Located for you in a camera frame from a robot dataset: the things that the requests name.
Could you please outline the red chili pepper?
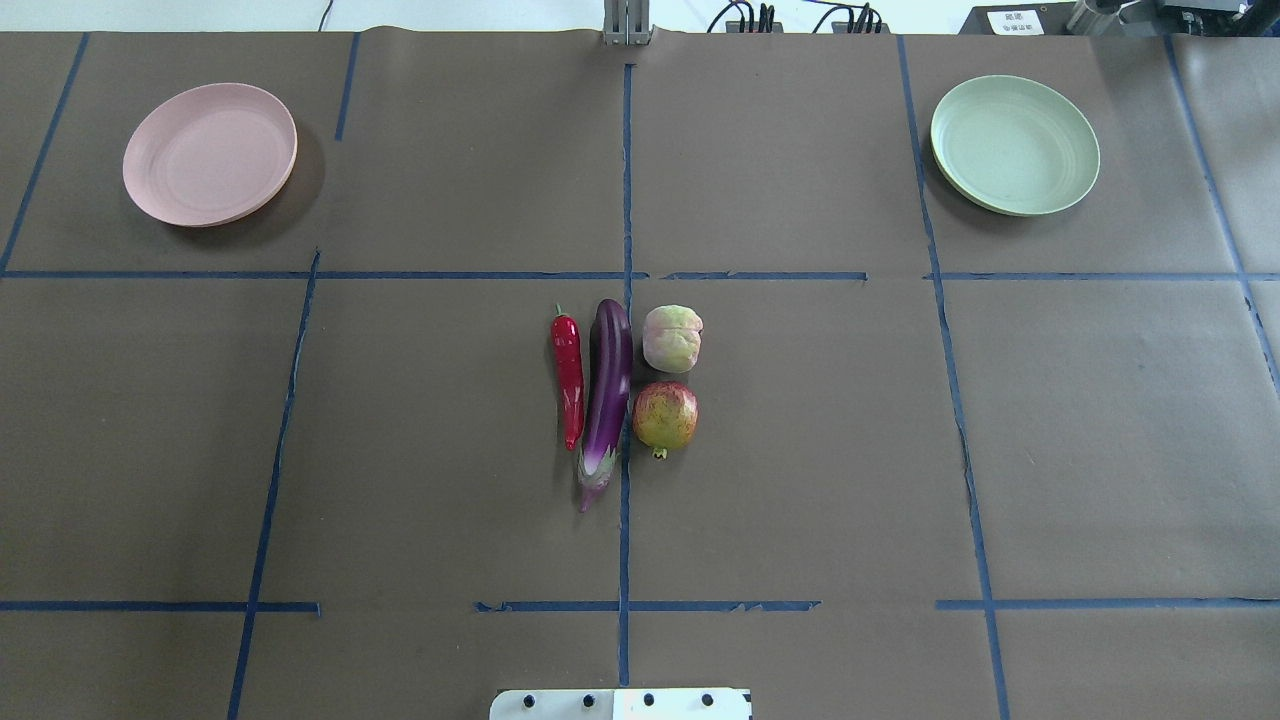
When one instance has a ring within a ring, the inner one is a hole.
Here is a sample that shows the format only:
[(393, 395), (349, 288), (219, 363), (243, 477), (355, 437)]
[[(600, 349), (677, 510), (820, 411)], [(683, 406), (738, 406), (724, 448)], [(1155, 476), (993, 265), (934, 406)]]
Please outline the red chili pepper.
[(575, 451), (586, 421), (582, 336), (577, 322), (559, 304), (556, 305), (556, 316), (550, 324), (550, 343), (559, 383), (563, 442), (568, 451)]

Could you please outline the pale green pink peach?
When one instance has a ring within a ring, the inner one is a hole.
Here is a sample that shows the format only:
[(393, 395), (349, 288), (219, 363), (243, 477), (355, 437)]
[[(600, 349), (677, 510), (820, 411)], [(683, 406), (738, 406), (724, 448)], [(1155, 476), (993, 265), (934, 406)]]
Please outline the pale green pink peach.
[(682, 305), (652, 309), (643, 325), (643, 356), (657, 372), (684, 374), (698, 364), (703, 319)]

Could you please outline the purple eggplant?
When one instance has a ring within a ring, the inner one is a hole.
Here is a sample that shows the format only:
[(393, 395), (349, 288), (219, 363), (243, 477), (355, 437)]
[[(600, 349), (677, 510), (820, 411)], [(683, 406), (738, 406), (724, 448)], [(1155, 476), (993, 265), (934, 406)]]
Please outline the purple eggplant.
[(579, 454), (579, 511), (586, 512), (620, 466), (621, 437), (630, 404), (634, 336), (625, 306), (603, 299), (590, 334), (591, 387)]

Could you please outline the brown paper table cover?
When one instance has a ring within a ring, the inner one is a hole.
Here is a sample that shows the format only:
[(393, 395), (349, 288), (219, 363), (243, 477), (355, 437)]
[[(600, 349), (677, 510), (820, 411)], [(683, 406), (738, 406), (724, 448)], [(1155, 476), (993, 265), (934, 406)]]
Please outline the brown paper table cover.
[(3, 35), (3, 716), (1277, 716), (1277, 45)]

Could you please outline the black power strip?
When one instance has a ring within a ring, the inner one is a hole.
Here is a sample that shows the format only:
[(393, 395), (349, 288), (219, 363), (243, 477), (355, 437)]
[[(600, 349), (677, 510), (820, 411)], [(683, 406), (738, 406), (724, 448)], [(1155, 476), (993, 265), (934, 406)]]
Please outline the black power strip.
[(869, 1), (727, 1), (707, 28), (730, 35), (887, 35)]

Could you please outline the green plastic plate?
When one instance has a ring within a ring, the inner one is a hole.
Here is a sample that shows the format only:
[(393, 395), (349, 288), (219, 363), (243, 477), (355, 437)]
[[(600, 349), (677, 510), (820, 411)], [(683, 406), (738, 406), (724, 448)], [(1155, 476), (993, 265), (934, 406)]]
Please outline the green plastic plate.
[(980, 76), (937, 104), (929, 137), (943, 178), (1007, 217), (1046, 217), (1079, 204), (1100, 178), (1100, 141), (1055, 88), (1019, 76)]

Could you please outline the pink plastic plate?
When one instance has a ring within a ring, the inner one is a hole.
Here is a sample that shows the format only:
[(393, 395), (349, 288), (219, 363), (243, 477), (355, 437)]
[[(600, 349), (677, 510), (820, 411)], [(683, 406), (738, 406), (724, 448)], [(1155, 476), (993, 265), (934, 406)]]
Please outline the pink plastic plate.
[(122, 159), (131, 201), (152, 219), (186, 228), (237, 222), (285, 186), (300, 132), (275, 95), (244, 83), (186, 90), (134, 128)]

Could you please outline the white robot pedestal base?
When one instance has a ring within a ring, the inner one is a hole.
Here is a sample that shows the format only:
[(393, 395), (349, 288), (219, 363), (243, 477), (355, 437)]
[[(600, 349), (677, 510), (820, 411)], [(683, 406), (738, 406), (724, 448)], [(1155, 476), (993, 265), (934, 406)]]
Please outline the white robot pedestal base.
[(728, 687), (512, 689), (490, 719), (753, 719), (750, 692)]

